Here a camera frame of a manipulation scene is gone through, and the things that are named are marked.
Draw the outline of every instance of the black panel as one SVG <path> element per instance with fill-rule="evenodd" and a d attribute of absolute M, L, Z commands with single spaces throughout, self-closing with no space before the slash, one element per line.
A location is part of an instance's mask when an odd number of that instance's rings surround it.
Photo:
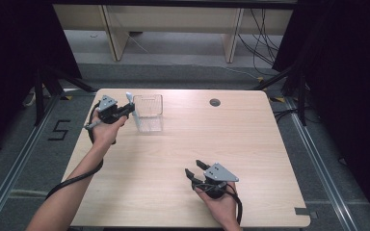
<path fill-rule="evenodd" d="M 116 5 L 116 6 L 163 6 L 163 7 L 206 7 L 206 8 L 256 8 L 295 9 L 314 7 L 324 0 L 41 0 L 54 4 Z"/>
<path fill-rule="evenodd" d="M 323 12 L 324 4 L 312 8 L 297 8 L 293 11 L 277 52 L 274 70 L 283 71 L 297 60 L 308 35 Z"/>
<path fill-rule="evenodd" d="M 32 2 L 0 0 L 0 135 L 21 108 L 38 69 L 50 65 L 81 78 L 53 7 Z"/>

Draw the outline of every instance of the floor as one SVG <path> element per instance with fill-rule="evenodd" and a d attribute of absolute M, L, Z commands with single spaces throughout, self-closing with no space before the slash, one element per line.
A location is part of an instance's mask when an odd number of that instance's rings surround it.
<path fill-rule="evenodd" d="M 256 67 L 256 68 L 270 68 L 268 62 L 260 60 L 255 57 L 248 49 L 238 40 L 235 51 L 235 58 L 232 64 L 225 62 L 224 51 L 222 48 L 222 41 L 219 35 L 209 34 L 182 34 L 182 33 L 132 33 L 122 60 L 115 62 L 111 56 L 110 46 L 104 32 L 82 32 L 82 31 L 65 31 L 67 39 L 73 50 L 75 59 L 78 64 L 110 64 L 110 65 L 129 65 L 129 64 L 144 64 L 144 65 L 190 65 L 190 66 L 217 66 L 229 71 L 242 72 L 242 75 L 248 75 L 253 78 L 259 76 L 253 75 L 250 72 L 241 71 L 243 67 Z M 258 43 L 256 46 L 255 39 L 252 35 L 242 35 L 243 40 L 251 47 L 255 47 L 258 52 L 263 54 L 267 59 L 271 60 L 272 55 L 269 54 L 269 49 L 266 45 Z M 278 46 L 282 37 L 270 37 L 272 42 Z M 81 100 L 90 102 L 90 98 L 82 98 Z M 271 103 L 274 111 L 285 110 L 289 108 L 293 101 L 278 104 Z M 314 112 L 306 114 L 309 119 L 317 120 L 317 115 Z M 27 141 L 28 134 L 33 132 L 33 128 L 26 125 L 22 117 L 33 116 L 33 110 L 26 110 L 18 115 L 14 121 L 15 123 L 11 128 L 13 134 L 18 134 L 21 142 L 11 143 L 13 147 L 11 158 L 3 157 L 0 154 L 0 183 L 6 177 L 12 163 L 15 161 L 16 155 L 22 150 L 23 143 Z M 289 153 L 293 169 L 295 169 L 296 177 L 300 184 L 304 201 L 311 214 L 311 225 L 304 230 L 370 230 L 370 206 L 368 201 L 364 198 L 362 191 L 358 188 L 357 182 L 352 178 L 351 173 L 344 165 L 337 161 L 339 153 L 334 147 L 331 140 L 328 139 L 328 133 L 317 122 L 308 123 L 305 131 L 298 132 L 300 125 L 294 116 L 281 119 L 279 124 L 280 133 L 283 136 L 287 151 Z M 303 134 L 309 134 L 307 138 L 316 141 L 315 147 L 306 146 L 303 143 L 295 143 L 297 141 L 305 141 L 301 137 Z M 72 150 L 73 145 L 70 144 L 68 149 Z M 320 173 L 320 161 L 317 157 L 322 156 L 321 164 L 327 169 L 327 176 L 330 179 L 322 179 Z M 56 149 L 52 155 L 59 155 Z M 66 163 L 58 161 L 51 165 L 65 165 Z M 50 176 L 52 178 L 59 178 L 62 173 Z M 26 166 L 23 169 L 21 179 L 16 183 L 17 188 L 27 182 L 33 182 L 39 178 L 38 174 L 31 171 L 29 172 Z M 53 181 L 53 179 L 40 180 L 42 184 L 44 181 Z M 338 195 L 330 195 L 330 191 L 326 187 L 332 185 Z M 39 191 L 40 187 L 36 186 L 34 190 L 29 192 L 20 192 L 19 190 L 13 191 L 11 200 L 16 200 L 15 203 L 7 203 L 2 209 L 0 216 L 0 230 L 10 227 L 24 227 L 24 221 L 16 219 L 16 208 L 19 204 L 24 205 L 25 211 L 33 213 L 39 206 L 41 197 L 45 194 Z M 341 199 L 344 207 L 338 208 L 340 203 L 331 201 L 332 198 Z M 35 203 L 26 203 L 24 200 L 36 200 Z M 346 220 L 342 218 L 338 212 L 340 209 L 349 209 L 350 218 L 355 220 L 356 229 L 353 226 L 346 225 Z M 83 230 L 98 230 L 91 228 L 84 228 Z"/>

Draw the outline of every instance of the transparent box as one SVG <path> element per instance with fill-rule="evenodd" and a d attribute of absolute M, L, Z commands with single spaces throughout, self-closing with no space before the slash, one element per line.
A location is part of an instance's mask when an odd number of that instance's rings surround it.
<path fill-rule="evenodd" d="M 161 94 L 134 95 L 133 117 L 140 132 L 159 132 L 163 128 L 163 100 Z"/>

